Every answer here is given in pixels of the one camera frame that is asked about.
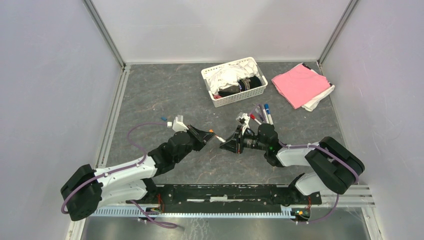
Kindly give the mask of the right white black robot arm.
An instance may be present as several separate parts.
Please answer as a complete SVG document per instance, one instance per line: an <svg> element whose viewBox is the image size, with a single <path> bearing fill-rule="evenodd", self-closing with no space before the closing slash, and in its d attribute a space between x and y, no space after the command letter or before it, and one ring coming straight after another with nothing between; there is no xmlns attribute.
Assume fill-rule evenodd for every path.
<svg viewBox="0 0 424 240"><path fill-rule="evenodd" d="M365 171L363 162L333 137L303 145L283 144L269 123L259 125L257 132L239 125L230 137L219 140L221 149L235 154L244 149L264 151L264 158L273 167L310 167L313 171L298 176L288 191L295 204L302 204L309 195L323 190L343 195Z"/></svg>

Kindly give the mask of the white pen blue ends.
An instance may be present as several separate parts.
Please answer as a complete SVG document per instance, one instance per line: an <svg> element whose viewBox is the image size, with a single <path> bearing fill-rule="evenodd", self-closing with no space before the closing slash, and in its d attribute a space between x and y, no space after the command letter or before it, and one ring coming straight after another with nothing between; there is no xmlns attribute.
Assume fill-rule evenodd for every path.
<svg viewBox="0 0 424 240"><path fill-rule="evenodd" d="M267 119L268 119L268 123L269 123L270 125L273 125L273 124L274 124L274 122L273 122L273 119L272 119L272 116L271 116L271 112L270 112L269 105L268 105L268 104L264 104L263 106L264 106L264 109L265 109L265 112L266 112L266 116L267 116Z"/></svg>

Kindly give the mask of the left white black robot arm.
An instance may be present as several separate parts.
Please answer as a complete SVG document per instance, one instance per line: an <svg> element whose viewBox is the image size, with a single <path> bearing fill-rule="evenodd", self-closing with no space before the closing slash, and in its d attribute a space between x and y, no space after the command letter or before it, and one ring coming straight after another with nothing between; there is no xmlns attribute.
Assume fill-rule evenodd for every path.
<svg viewBox="0 0 424 240"><path fill-rule="evenodd" d="M60 189L61 213L76 222L119 202L142 200L151 204L157 198L153 177L173 170L189 153L200 151L214 137L213 132L188 125L135 160L104 168L82 165Z"/></svg>

